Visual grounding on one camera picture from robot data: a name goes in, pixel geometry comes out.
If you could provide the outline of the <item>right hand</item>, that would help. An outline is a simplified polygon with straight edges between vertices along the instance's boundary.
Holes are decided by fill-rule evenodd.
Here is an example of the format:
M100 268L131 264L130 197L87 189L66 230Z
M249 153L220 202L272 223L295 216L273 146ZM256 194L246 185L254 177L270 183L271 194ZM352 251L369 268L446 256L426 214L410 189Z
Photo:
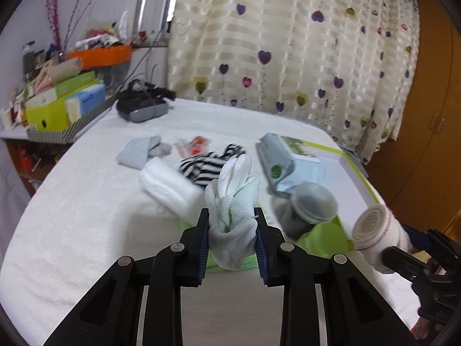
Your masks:
M418 341L432 342L438 335L436 324L424 318L419 318L410 332Z

